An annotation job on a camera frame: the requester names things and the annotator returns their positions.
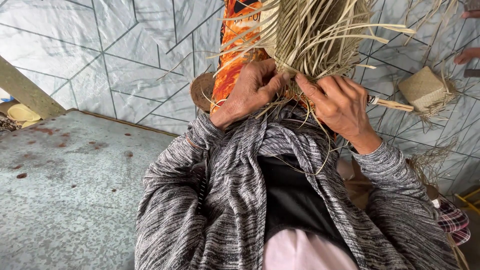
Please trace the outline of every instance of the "dirt spot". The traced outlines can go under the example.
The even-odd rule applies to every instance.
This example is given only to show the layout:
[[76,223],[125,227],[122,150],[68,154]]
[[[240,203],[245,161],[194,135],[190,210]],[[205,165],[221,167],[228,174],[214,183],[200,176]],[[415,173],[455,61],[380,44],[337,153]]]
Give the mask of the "dirt spot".
[[35,131],[40,131],[42,133],[48,133],[48,135],[53,135],[53,131],[49,128],[38,128],[38,127],[32,127],[31,129]]

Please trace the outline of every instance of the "gray sweater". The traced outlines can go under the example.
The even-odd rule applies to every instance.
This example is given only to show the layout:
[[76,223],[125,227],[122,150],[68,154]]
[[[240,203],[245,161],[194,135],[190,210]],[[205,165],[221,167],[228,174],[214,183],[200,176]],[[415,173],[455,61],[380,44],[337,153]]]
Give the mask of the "gray sweater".
[[[275,119],[250,117],[227,133],[205,115],[191,122],[144,177],[135,268],[261,269],[266,195],[256,157],[290,153],[325,201],[361,270],[458,269],[438,214],[402,152],[384,141],[371,154],[353,154],[375,187],[362,211],[336,171],[339,154],[328,151],[328,136],[318,126],[286,121],[292,114],[304,112],[286,106],[271,114]],[[330,148],[336,148],[332,140]],[[207,155],[210,184],[202,208],[208,215],[203,216],[196,212],[199,183],[188,175]]]

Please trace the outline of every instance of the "left hand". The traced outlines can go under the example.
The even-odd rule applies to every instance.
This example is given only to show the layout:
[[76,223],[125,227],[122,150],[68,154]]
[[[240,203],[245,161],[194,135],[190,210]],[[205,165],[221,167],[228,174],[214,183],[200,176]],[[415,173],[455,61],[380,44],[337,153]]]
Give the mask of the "left hand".
[[277,73],[274,59],[244,65],[227,100],[210,121],[225,130],[236,120],[265,106],[289,79],[288,73]]

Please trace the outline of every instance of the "wooden stick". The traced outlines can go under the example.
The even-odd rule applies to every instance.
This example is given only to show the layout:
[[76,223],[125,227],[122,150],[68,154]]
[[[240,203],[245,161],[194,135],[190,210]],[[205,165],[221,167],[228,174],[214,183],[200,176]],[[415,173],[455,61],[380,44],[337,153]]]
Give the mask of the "wooden stick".
[[397,109],[397,110],[413,111],[413,106],[398,103],[396,101],[391,101],[391,100],[378,99],[377,104],[385,107],[389,107],[392,109]]

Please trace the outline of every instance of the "tiled floor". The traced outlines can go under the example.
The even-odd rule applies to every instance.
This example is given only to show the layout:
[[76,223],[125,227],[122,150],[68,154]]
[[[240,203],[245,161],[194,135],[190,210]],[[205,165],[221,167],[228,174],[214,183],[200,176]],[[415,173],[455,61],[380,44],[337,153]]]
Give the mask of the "tiled floor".
[[[430,129],[403,111],[368,108],[375,129],[407,154],[458,137],[438,164],[447,193],[480,178],[479,79],[463,78],[465,66],[452,62],[464,48],[480,47],[480,20],[461,19],[460,1],[444,0],[431,14],[433,3],[378,0],[373,23],[406,24],[418,33],[405,46],[406,35],[374,28],[390,42],[363,41],[362,63],[377,68],[359,67],[354,78],[395,100],[402,100],[397,83],[424,65],[438,73],[444,67],[457,80],[463,94],[443,113],[449,120],[434,119]],[[0,54],[66,108],[181,134],[196,117],[189,82],[216,69],[217,59],[205,57],[218,51],[223,9],[221,0],[0,0]]]

